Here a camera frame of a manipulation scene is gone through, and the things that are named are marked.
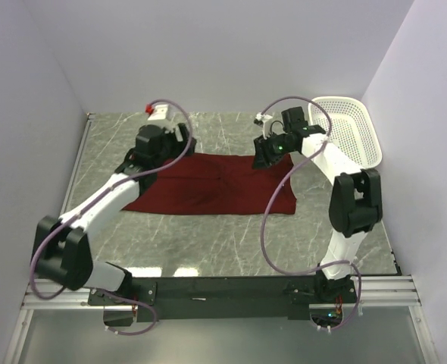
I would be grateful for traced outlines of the dark red t-shirt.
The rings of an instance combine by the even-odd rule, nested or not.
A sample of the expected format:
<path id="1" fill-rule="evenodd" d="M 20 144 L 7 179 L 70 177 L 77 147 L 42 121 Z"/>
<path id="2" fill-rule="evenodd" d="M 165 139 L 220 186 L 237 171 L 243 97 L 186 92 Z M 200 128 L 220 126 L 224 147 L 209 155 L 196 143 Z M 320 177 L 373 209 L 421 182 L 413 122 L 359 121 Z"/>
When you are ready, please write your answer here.
<path id="1" fill-rule="evenodd" d="M 160 215 L 260 215 L 292 169 L 290 156 L 268 169 L 253 158 L 196 153 L 158 174 L 143 196 L 124 209 Z"/>

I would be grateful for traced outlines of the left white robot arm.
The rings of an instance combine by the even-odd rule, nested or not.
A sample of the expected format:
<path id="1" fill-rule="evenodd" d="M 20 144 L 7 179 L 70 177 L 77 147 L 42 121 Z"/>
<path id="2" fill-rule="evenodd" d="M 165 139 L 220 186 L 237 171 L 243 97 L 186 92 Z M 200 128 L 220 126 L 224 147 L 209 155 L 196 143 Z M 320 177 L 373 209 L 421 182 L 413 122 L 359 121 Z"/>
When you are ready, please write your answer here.
<path id="1" fill-rule="evenodd" d="M 59 284 L 62 290 L 94 288 L 105 291 L 112 303 L 122 305 L 133 297 L 133 276 L 118 265 L 92 257 L 91 239 L 119 211 L 135 202 L 164 171 L 195 151 L 191 123 L 166 127 L 150 122 L 139 128 L 136 142 L 108 181 L 77 207 L 54 218 L 45 216 L 36 227 L 30 262 L 30 288 L 41 300 L 35 277 Z"/>

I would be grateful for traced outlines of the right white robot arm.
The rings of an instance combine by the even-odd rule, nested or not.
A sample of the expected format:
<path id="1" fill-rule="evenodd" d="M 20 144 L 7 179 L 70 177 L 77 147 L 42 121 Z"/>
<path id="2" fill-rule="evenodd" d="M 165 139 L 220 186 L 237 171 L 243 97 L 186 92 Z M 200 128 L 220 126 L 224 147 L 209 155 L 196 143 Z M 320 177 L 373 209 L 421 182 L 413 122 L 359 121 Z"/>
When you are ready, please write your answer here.
<path id="1" fill-rule="evenodd" d="M 353 261 L 364 238 L 383 217 L 381 179 L 374 168 L 366 168 L 333 144 L 333 124 L 326 111 L 324 127 L 309 124 L 302 108 L 282 112 L 283 132 L 273 132 L 274 120 L 259 113 L 255 124 L 262 134 L 255 138 L 254 169 L 269 168 L 291 152 L 313 162 L 332 184 L 328 209 L 333 228 L 325 256 L 313 269 L 314 295 L 329 303 L 351 287 Z"/>

